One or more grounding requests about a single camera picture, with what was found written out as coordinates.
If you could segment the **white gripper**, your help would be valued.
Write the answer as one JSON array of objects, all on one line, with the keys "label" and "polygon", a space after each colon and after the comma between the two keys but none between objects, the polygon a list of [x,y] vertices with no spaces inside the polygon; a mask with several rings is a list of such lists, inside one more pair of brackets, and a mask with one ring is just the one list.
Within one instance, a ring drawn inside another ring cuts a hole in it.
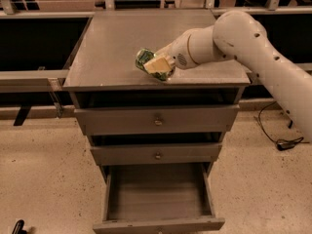
[{"label": "white gripper", "polygon": [[163,47],[156,52],[156,58],[151,59],[143,65],[145,70],[152,73],[168,73],[174,70],[175,67],[179,69],[190,69],[198,65],[198,62],[191,56],[189,42],[193,33],[198,31],[198,28],[189,29],[183,32],[172,43]]}]

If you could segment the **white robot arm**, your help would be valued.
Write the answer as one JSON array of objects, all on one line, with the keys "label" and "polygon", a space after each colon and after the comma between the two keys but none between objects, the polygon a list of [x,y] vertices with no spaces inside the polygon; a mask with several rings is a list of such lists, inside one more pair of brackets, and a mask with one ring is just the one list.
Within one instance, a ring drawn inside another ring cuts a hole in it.
[{"label": "white robot arm", "polygon": [[226,59],[235,59],[255,73],[304,137],[312,140],[312,76],[280,54],[265,28],[245,12],[228,11],[211,26],[185,31],[157,51],[143,69],[156,74]]}]

